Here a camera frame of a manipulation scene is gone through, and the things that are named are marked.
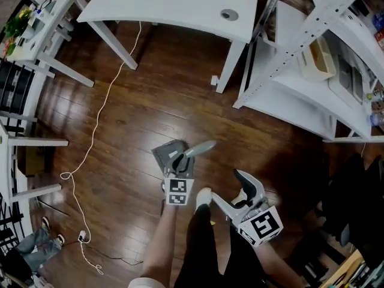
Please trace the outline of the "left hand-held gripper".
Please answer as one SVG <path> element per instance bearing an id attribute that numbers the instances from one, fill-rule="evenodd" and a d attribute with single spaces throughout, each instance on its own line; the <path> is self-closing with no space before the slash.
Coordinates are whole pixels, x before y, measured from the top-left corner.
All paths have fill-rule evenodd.
<path id="1" fill-rule="evenodd" d="M 192 158 L 185 154 L 175 154 L 166 164 L 164 176 L 164 192 L 167 205 L 184 206 L 188 203 L 194 179 L 178 177 L 177 174 L 187 174 Z"/>

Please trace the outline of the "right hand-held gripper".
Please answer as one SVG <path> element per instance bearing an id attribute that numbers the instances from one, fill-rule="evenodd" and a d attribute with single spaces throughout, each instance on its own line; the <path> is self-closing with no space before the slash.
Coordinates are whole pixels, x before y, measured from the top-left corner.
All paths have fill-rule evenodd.
<path id="1" fill-rule="evenodd" d="M 253 247 L 258 247 L 283 230 L 275 206 L 265 196 L 262 183 L 251 174 L 235 169 L 234 175 L 241 183 L 241 190 L 231 203 L 212 192 L 212 201 L 231 219 L 235 231 Z"/>

